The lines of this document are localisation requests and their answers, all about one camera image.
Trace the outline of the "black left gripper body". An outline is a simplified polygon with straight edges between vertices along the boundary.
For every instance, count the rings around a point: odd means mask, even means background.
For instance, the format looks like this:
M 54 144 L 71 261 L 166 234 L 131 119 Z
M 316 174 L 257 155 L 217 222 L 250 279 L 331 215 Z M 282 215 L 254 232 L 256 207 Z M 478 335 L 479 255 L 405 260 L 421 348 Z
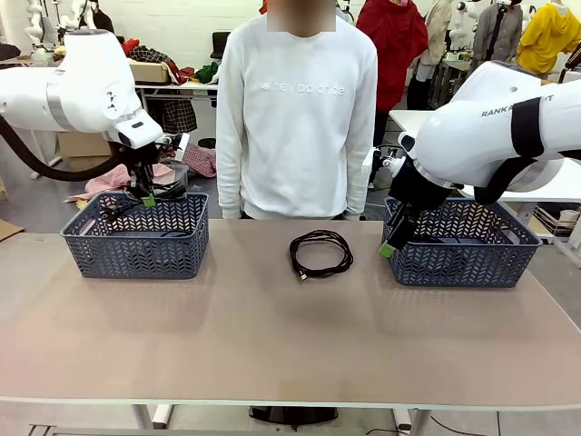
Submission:
M 123 164 L 129 175 L 137 180 L 152 180 L 153 166 L 159 162 L 160 150 L 154 143 L 133 149 L 127 145 L 111 142 L 112 157 Z

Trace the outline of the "person's left forearm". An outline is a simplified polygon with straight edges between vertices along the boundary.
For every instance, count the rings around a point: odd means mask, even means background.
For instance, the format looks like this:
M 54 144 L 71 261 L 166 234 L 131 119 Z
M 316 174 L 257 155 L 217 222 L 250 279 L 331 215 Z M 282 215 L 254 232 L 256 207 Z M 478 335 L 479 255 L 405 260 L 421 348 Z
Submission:
M 367 198 L 370 172 L 363 172 L 362 164 L 373 147 L 374 120 L 352 122 L 346 142 L 347 156 L 347 206 L 345 216 L 357 221 Z

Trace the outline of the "person's right forearm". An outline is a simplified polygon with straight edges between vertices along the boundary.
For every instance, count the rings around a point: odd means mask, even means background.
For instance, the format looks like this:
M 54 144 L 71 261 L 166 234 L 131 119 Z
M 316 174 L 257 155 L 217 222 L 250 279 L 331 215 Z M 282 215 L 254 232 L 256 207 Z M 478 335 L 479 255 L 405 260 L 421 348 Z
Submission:
M 216 164 L 219 206 L 224 219 L 241 217 L 241 138 L 235 128 L 217 126 Z

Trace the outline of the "large brown cardboard box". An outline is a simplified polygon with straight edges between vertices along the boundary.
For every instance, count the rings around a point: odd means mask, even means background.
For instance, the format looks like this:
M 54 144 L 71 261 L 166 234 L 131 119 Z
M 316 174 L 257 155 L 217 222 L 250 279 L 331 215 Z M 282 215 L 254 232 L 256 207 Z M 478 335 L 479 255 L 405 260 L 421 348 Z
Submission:
M 101 134 L 59 132 L 57 141 L 60 155 L 66 158 L 110 156 L 112 153 Z

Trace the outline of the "red checked cloth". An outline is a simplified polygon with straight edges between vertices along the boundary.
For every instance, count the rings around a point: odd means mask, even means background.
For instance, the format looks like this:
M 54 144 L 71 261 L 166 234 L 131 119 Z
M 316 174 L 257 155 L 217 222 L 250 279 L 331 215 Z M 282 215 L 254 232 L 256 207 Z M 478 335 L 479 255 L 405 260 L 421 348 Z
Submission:
M 153 166 L 153 181 L 160 185 L 177 182 L 186 173 L 193 173 L 206 178 L 216 176 L 216 157 L 213 150 L 189 145 L 184 157 L 179 162 L 156 163 Z M 130 182 L 130 175 L 125 165 L 120 164 L 110 172 L 93 178 L 84 187 L 84 193 L 67 197 L 65 203 L 89 201 L 99 193 L 120 191 Z

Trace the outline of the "gray plastic lattice basket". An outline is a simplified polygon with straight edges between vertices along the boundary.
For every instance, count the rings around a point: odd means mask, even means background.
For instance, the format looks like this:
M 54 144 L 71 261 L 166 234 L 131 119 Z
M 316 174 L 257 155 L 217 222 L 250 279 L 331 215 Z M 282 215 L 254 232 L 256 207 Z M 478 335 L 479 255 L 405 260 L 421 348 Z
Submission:
M 513 288 L 541 245 L 503 205 L 449 198 L 387 259 L 404 286 Z
M 124 192 L 96 195 L 63 228 L 85 278 L 189 280 L 209 241 L 208 195 L 185 193 L 145 207 Z

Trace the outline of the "dark plaid cloth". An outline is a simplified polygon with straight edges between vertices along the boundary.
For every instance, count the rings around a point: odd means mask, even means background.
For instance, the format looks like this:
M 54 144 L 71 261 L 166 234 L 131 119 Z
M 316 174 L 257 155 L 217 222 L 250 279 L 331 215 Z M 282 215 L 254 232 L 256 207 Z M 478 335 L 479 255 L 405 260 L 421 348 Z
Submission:
M 188 134 L 198 128 L 190 100 L 169 100 L 162 105 L 162 127 L 168 134 Z

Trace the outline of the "shallow brown cardboard box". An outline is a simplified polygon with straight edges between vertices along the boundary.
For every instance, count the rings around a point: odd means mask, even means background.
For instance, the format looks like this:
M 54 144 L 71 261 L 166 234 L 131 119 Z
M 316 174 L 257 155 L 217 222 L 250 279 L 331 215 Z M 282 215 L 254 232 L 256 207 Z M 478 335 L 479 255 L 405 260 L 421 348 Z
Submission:
M 129 65 L 136 84 L 167 85 L 172 82 L 168 68 L 163 63 L 158 64 L 131 61 Z

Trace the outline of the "flat cardboard sheet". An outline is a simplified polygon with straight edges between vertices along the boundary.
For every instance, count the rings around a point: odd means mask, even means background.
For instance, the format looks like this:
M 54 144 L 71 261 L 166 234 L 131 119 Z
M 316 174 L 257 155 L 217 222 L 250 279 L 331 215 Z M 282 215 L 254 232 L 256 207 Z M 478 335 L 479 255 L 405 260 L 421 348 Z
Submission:
M 23 227 L 0 219 L 0 242 L 22 232 Z

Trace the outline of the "person in white sweatshirt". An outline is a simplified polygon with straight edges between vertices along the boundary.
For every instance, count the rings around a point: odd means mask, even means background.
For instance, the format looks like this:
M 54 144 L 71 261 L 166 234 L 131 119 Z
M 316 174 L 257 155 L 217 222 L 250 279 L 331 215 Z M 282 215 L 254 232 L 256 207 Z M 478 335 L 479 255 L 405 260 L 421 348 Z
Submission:
M 220 67 L 219 124 L 241 138 L 241 218 L 345 216 L 352 122 L 374 120 L 375 45 L 336 0 L 266 0 L 234 29 Z

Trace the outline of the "black office chair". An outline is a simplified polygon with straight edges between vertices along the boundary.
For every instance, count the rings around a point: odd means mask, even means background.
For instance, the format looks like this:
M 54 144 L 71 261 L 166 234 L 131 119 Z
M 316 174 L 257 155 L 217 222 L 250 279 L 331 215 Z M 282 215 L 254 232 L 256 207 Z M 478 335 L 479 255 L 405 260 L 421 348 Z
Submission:
M 222 60 L 230 34 L 231 33 L 229 31 L 212 33 L 212 52 L 210 54 L 211 59 Z

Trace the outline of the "red hooded coat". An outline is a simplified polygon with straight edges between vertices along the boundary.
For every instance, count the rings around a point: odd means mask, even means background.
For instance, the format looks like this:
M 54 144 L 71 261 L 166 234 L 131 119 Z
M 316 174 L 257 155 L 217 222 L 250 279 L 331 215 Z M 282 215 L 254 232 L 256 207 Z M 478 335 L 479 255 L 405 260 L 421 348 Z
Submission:
M 366 0 L 356 27 L 378 53 L 377 110 L 389 112 L 403 95 L 412 61 L 428 48 L 428 30 L 412 0 Z

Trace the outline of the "person in gray jacket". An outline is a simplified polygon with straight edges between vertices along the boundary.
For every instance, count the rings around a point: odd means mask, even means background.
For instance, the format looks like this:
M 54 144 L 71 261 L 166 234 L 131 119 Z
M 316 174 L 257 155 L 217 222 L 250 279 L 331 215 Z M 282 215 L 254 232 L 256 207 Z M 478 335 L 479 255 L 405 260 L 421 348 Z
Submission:
M 522 35 L 522 0 L 495 0 L 479 16 L 474 36 L 472 66 L 488 60 L 509 62 L 516 56 Z

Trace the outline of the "white table leg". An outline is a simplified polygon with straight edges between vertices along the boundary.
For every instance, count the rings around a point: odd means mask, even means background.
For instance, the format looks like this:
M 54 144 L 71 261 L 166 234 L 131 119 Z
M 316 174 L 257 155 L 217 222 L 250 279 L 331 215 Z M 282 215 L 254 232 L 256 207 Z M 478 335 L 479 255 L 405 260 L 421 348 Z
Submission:
M 132 411 L 137 426 L 142 430 L 168 430 L 173 412 L 171 404 L 158 404 L 150 413 L 145 404 L 133 404 Z
M 431 411 L 416 409 L 411 416 L 408 409 L 398 407 L 392 410 L 392 414 L 399 436 L 428 436 Z

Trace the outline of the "black pedestal base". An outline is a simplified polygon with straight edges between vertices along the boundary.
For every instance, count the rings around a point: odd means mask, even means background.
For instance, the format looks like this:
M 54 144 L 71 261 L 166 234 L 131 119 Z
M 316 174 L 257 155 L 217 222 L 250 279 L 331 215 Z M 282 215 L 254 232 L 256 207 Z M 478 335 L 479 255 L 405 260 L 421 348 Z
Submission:
M 249 416 L 271 424 L 301 426 L 334 421 L 339 412 L 330 407 L 251 406 Z

